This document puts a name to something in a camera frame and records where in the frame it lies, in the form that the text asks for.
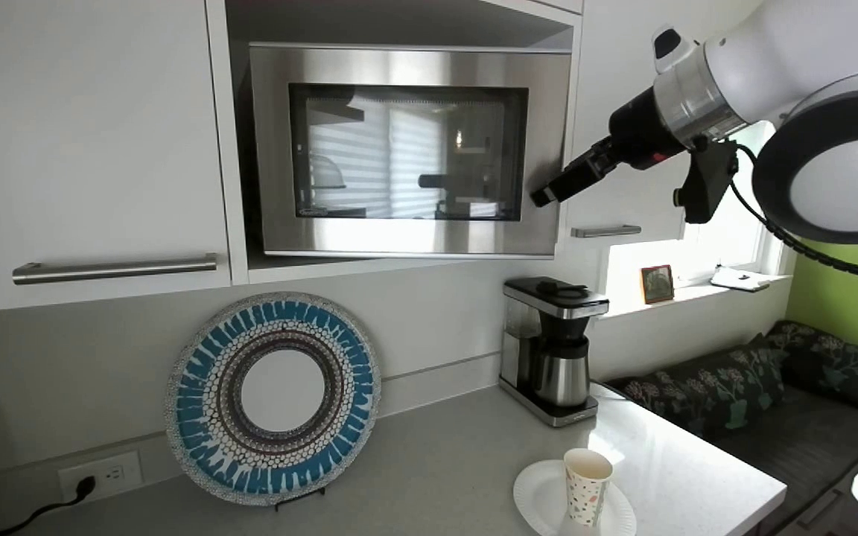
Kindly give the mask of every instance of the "pillow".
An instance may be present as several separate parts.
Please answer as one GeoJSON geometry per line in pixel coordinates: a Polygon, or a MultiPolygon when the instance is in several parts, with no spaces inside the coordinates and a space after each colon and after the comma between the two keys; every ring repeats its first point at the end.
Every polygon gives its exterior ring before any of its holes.
{"type": "Polygon", "coordinates": [[[858,345],[799,321],[776,321],[767,342],[790,355],[782,361],[790,385],[858,406],[858,345]]]}
{"type": "Polygon", "coordinates": [[[741,428],[782,395],[782,352],[763,336],[703,355],[621,386],[621,395],[691,428],[741,428]]]}

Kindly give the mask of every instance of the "black cable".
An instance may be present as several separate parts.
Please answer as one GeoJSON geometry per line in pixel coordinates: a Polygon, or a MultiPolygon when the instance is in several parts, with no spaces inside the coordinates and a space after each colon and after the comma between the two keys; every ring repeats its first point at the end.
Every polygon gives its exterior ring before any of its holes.
{"type": "MultiPolygon", "coordinates": [[[[736,145],[739,152],[745,152],[745,154],[750,158],[753,170],[756,170],[756,154],[753,154],[748,145],[741,145],[741,144],[733,144],[733,145],[736,145]]],[[[821,254],[821,249],[806,246],[805,240],[791,239],[782,227],[764,219],[760,211],[753,211],[753,206],[739,194],[736,181],[730,181],[730,187],[733,187],[733,194],[736,194],[736,200],[739,200],[773,239],[781,239],[787,246],[791,246],[794,254],[802,254],[802,257],[806,257],[806,260],[814,260],[814,261],[818,261],[818,266],[829,266],[829,267],[834,267],[834,270],[842,270],[842,275],[855,275],[855,276],[858,276],[858,261],[842,261],[842,260],[837,260],[837,257],[829,257],[829,254],[821,254]]]]}
{"type": "Polygon", "coordinates": [[[64,508],[64,505],[73,505],[81,501],[85,501],[93,492],[94,492],[99,480],[94,476],[82,476],[73,489],[73,501],[64,501],[64,502],[48,502],[42,508],[35,508],[29,517],[24,517],[20,525],[12,525],[12,528],[2,528],[0,536],[9,536],[9,534],[18,534],[24,528],[29,528],[39,516],[49,511],[49,508],[64,508]]]}

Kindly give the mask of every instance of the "microwave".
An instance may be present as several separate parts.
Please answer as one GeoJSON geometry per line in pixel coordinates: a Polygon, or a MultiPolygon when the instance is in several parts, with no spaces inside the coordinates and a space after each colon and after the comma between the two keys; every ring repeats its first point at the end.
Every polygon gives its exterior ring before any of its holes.
{"type": "Polygon", "coordinates": [[[569,53],[248,41],[251,257],[551,257],[569,53]]]}

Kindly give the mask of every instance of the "white cabinet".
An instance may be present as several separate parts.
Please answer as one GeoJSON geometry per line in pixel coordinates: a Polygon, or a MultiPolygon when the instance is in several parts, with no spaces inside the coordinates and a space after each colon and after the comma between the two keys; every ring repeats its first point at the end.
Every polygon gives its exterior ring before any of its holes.
{"type": "Polygon", "coordinates": [[[203,0],[0,0],[0,310],[212,286],[203,0]]]}

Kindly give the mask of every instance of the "coffee machine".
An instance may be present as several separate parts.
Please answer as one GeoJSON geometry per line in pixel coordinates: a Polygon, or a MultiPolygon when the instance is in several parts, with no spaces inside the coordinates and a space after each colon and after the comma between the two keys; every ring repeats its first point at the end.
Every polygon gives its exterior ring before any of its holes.
{"type": "Polygon", "coordinates": [[[551,276],[504,282],[505,331],[501,386],[547,426],[590,420],[590,342],[583,327],[607,312],[607,297],[551,276]]]}

